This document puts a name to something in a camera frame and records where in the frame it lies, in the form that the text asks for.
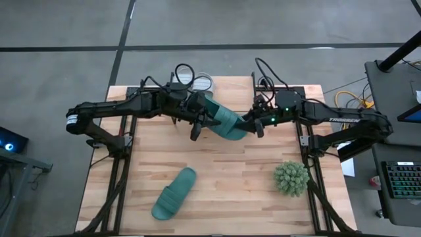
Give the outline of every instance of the black metal frame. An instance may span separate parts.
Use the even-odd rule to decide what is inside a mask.
[[[19,201],[24,194],[24,187],[29,182],[32,169],[41,169],[42,173],[48,173],[53,168],[53,164],[44,163],[36,159],[6,151],[0,148],[0,162],[4,165],[9,166],[8,169],[18,167],[22,169],[22,173],[19,178],[15,178],[14,187],[12,189],[12,197],[7,212],[4,215],[5,222],[0,226],[0,236],[8,236],[10,227],[13,224],[16,212],[19,206]]]
[[[421,7],[416,0],[410,0],[411,3],[414,5],[416,12],[421,16]]]
[[[132,95],[136,89],[138,88],[137,87],[127,88],[126,99],[128,99],[129,95]],[[153,90],[156,90],[156,88],[145,88],[144,90],[153,91]],[[127,118],[128,118],[127,116],[122,116],[121,123],[120,123],[119,136],[123,136],[125,134]],[[94,236],[118,236],[119,235],[122,212],[124,208],[124,197],[126,195],[128,174],[130,170],[130,161],[132,158],[133,142],[134,142],[135,134],[136,134],[136,124],[137,124],[137,119],[132,117],[130,129],[128,132],[129,136],[132,137],[132,140],[130,141],[130,145],[128,146],[128,149],[126,151],[127,154],[125,154],[123,158],[124,164],[122,167],[120,180],[117,181],[118,168],[120,166],[120,159],[118,159],[117,157],[120,157],[120,156],[116,156],[116,158],[114,158],[114,161],[112,163],[110,182],[109,182],[109,187],[107,191],[107,198],[105,200],[104,205],[100,208],[98,214],[92,219],[88,227],[86,227],[82,231],[78,231],[73,234],[69,234],[65,236],[86,236],[86,237],[92,236],[94,237]],[[114,224],[112,226],[112,230],[109,230],[110,210],[116,199],[117,199],[117,207],[116,207]],[[100,231],[96,232],[97,228],[99,227],[99,224],[101,224]]]
[[[265,88],[265,87],[257,84],[254,72],[251,74],[251,77],[253,79],[254,97],[256,97],[257,92],[272,92],[272,90],[270,88]],[[284,90],[284,89],[285,89],[284,87],[275,86],[276,92],[279,91],[279,90]],[[303,97],[305,97],[304,87],[294,87],[293,89],[295,91],[299,92],[299,94],[301,94]],[[303,136],[304,135],[303,134],[303,128],[302,128],[300,122],[299,121],[295,122],[295,125],[296,125],[298,137]],[[309,136],[313,135],[313,130],[312,130],[311,126],[306,126],[306,129],[307,129],[307,135],[309,135]],[[303,160],[303,164],[304,164],[304,166],[306,166],[309,169],[309,167],[310,167],[309,158],[307,156],[306,149],[301,145],[300,142],[298,144],[300,146],[300,152],[301,152],[301,158]],[[322,176],[322,169],[320,168],[320,162],[319,162],[318,158],[314,158],[313,163],[314,163],[314,166],[313,166],[314,171],[316,173],[316,178],[317,178],[317,184],[320,187],[323,195],[326,195],[326,189],[325,189],[325,186],[324,186],[323,176]],[[321,230],[321,228],[320,228],[320,220],[318,218],[317,204],[316,204],[316,200],[314,198],[314,192],[309,188],[309,189],[307,189],[307,194],[308,194],[308,197],[309,197],[309,204],[310,204],[310,210],[311,210],[311,215],[312,215],[312,220],[313,220],[312,223],[313,223],[314,231],[317,232],[317,231]],[[329,213],[324,208],[323,208],[323,213],[324,213],[324,218],[325,218],[327,230],[333,231],[334,228],[333,228],[332,219],[330,218]]]

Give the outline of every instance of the black cable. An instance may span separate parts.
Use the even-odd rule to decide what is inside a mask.
[[[12,174],[11,174],[10,168],[7,168],[7,175],[9,176],[9,198],[7,201],[5,200],[3,204],[1,204],[1,207],[3,207],[5,203],[7,202],[5,208],[0,213],[0,220],[3,218],[3,215],[6,213],[6,210],[11,204],[12,197],[13,197],[13,183],[12,183]]]
[[[212,78],[209,78],[208,76],[202,75],[202,76],[198,76],[198,77],[194,78],[194,79],[193,79],[193,82],[194,82],[195,80],[199,79],[199,78],[206,78],[206,79],[208,79],[208,80],[209,80],[210,84],[209,84],[208,88],[203,89],[203,90],[198,90],[198,91],[196,91],[196,92],[194,92],[194,91],[191,91],[191,90],[187,89],[187,91],[188,91],[188,92],[190,92],[190,93],[205,92],[205,91],[209,90],[209,89],[212,87],[212,85],[213,85]]]
[[[348,109],[349,103],[352,102],[352,101],[354,101],[354,100],[357,100],[357,99],[352,98],[352,99],[348,100],[348,102],[345,104],[345,108]]]
[[[323,154],[333,155],[333,156],[335,156],[335,157],[337,157],[337,158],[340,158],[338,155],[333,154],[333,153],[330,153],[330,152],[327,152],[327,151],[323,151]]]
[[[106,155],[103,158],[100,158],[99,160],[97,160],[96,162],[92,163],[89,168],[92,168],[92,166],[94,166],[95,164],[97,164],[98,162],[101,162],[103,160],[105,160],[106,158],[110,157],[110,155]]]
[[[31,184],[31,189],[33,190],[33,191],[35,191],[35,190],[37,190],[37,188],[38,188],[38,178],[40,178],[41,177],[41,175],[43,175],[44,174],[44,172],[40,172],[40,173],[38,173],[37,174],[37,176],[34,178],[34,180],[33,181],[29,181],[28,183],[29,184]]]
[[[180,78],[178,77],[178,68],[180,68],[181,66],[186,66],[186,67],[188,67],[188,68],[190,69],[190,71],[191,71],[191,81],[190,81],[189,83],[187,83],[187,84],[184,84],[184,83],[180,80]],[[186,64],[186,63],[180,63],[179,65],[177,65],[177,66],[176,66],[176,69],[174,70],[174,74],[176,75],[177,81],[178,81],[179,83],[181,83],[181,84],[183,84],[183,85],[185,85],[185,86],[186,86],[185,88],[183,88],[183,89],[181,89],[181,90],[188,90],[188,89],[191,87],[191,85],[193,85],[193,82],[196,80],[196,77],[195,77],[195,71],[193,70],[193,67],[192,67],[192,66],[190,66],[190,65],[188,65],[188,64]]]
[[[368,83],[365,85],[364,89],[362,89],[362,101],[364,102],[364,107],[366,107],[365,91],[366,91],[367,86],[368,86]]]
[[[279,76],[272,70],[272,68],[265,62],[265,61],[263,61],[261,58],[255,58],[255,62],[256,62],[256,65],[257,65],[257,67],[259,68],[259,70],[260,70],[260,72],[262,73],[262,75],[267,79],[268,78],[268,76],[266,75],[266,73],[264,73],[264,71],[263,71],[263,69],[262,69],[262,67],[260,66],[260,64],[259,64],[259,61],[261,62],[261,63],[263,63],[268,69],[269,69],[269,71],[275,76],[275,78],[276,79],[278,79],[278,81],[280,81],[282,84],[284,84],[285,85],[285,87],[287,88],[287,90],[289,90],[289,86],[288,86],[288,84],[286,84],[286,82],[284,82],[283,80],[281,80],[281,78],[279,78]]]
[[[130,145],[132,145],[133,144],[133,140],[134,140],[134,138],[132,137],[132,139],[130,140],[130,142],[128,142],[127,143],[127,145],[126,145],[126,147],[125,148],[129,148],[130,147]],[[92,163],[90,166],[89,166],[89,168],[92,168],[92,166],[94,166],[95,164],[97,164],[97,163],[99,163],[99,162],[101,162],[101,161],[103,161],[103,160],[105,160],[106,158],[108,158],[108,157],[110,157],[110,155],[106,155],[106,156],[104,156],[104,157],[102,157],[102,158],[100,158],[99,160],[97,160],[96,162],[94,162],[94,163]]]
[[[415,68],[416,70],[421,71],[421,69],[419,69],[419,68],[417,68],[416,66],[412,65],[410,62],[408,62],[408,61],[406,61],[406,60],[404,60],[404,59],[402,59],[402,61],[404,61],[404,62],[405,62],[406,64],[408,64],[409,66],[411,66],[411,67]]]
[[[349,86],[349,85],[351,85],[351,84],[354,84],[354,83],[360,82],[360,81],[362,81],[362,80],[364,80],[364,79],[367,79],[367,77],[360,78],[360,79],[358,79],[358,80],[355,80],[355,81],[353,81],[353,82],[349,82],[348,84],[345,84],[345,85],[343,85],[343,86],[340,86],[340,87],[337,87],[337,88],[334,88],[334,89],[330,89],[330,90],[328,90],[328,91],[326,91],[326,92],[323,92],[323,94],[327,94],[327,93],[332,92],[332,91],[334,91],[334,90],[344,88],[345,86]]]
[[[155,84],[155,85],[157,85],[159,88],[161,88],[161,89],[165,89],[165,87],[163,86],[163,85],[161,85],[161,84],[159,84],[152,76],[147,76],[146,78],[145,78],[145,81],[143,82],[143,85],[145,85],[146,84],[146,82],[148,81],[148,79],[151,79],[151,81],[153,81],[153,83]]]
[[[273,100],[273,98],[274,98],[274,91],[275,91],[275,89],[274,89],[274,81],[270,78],[270,77],[268,77],[268,78],[265,78],[265,77],[260,77],[258,80],[257,80],[257,85],[260,85],[260,83],[262,82],[262,81],[264,81],[264,83],[266,84],[266,86],[265,86],[265,89],[271,89],[272,90],[272,98],[269,98],[268,97],[268,95],[266,95],[264,92],[260,92],[263,96],[265,96],[265,98],[267,98],[267,100],[269,101],[269,103],[270,103],[270,106],[271,107],[273,107],[273,104],[272,104],[272,100]]]
[[[367,84],[368,84],[368,83],[367,83]],[[366,85],[366,86],[367,86],[367,85]],[[368,88],[367,88],[367,89],[368,89]],[[366,90],[367,90],[367,89],[366,89]],[[365,90],[363,90],[362,92],[365,92]],[[361,96],[362,96],[362,93],[360,93],[360,94],[359,94],[358,98],[359,98],[359,97],[361,97]],[[355,100],[355,101],[357,101],[357,100]],[[354,105],[354,103],[355,103],[355,101],[354,101],[352,104],[350,104],[350,106],[353,106],[353,105]]]

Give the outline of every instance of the computer monitor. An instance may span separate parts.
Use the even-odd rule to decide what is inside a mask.
[[[28,139],[24,136],[21,136],[17,133],[14,133],[6,128],[0,127],[0,147],[15,153],[21,153],[26,144],[28,143]]]
[[[421,104],[413,107],[397,117],[399,122],[421,123]]]

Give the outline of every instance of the blue light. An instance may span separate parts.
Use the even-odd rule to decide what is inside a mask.
[[[6,144],[6,145],[5,145],[5,149],[6,149],[7,151],[11,151],[11,150],[13,150],[13,145],[12,145],[12,144]]]

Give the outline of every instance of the black desk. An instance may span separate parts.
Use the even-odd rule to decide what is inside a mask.
[[[388,73],[380,71],[375,62],[365,63],[365,68],[376,109],[387,116],[393,127],[386,143],[421,146],[421,124],[397,120],[418,105],[415,90],[421,90],[421,72],[404,64],[396,64]]]
[[[421,199],[390,198],[386,186],[382,161],[421,161],[421,147],[374,144],[372,147],[374,162],[382,183],[380,191],[382,209],[393,224],[421,227]]]

